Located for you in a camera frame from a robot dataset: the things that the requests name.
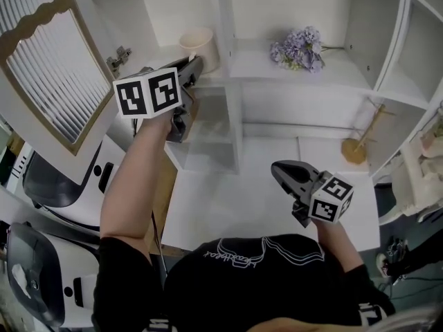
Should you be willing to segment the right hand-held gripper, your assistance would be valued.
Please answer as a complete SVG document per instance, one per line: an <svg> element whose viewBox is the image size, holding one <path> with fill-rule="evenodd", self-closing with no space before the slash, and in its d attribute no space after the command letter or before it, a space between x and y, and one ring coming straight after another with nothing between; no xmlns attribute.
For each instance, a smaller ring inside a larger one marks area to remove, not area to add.
<svg viewBox="0 0 443 332"><path fill-rule="evenodd" d="M302 161L275 161L271 174L294 198L292 215L305 228L313 219L337 223L349 208L354 194L353 184L340 174L319 172Z"/></svg>

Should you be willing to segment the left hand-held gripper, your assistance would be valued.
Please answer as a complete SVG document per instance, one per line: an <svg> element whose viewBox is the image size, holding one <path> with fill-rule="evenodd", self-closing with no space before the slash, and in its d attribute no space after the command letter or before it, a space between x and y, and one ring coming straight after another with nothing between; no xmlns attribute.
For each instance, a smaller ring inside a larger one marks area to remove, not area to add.
<svg viewBox="0 0 443 332"><path fill-rule="evenodd" d="M192 87L203 69L202 57L195 56L190 61L184 57L159 69L145 67L113 81L119 114L122 118L152 119L172 111L172 128L167 141L183 142L198 109Z"/></svg>

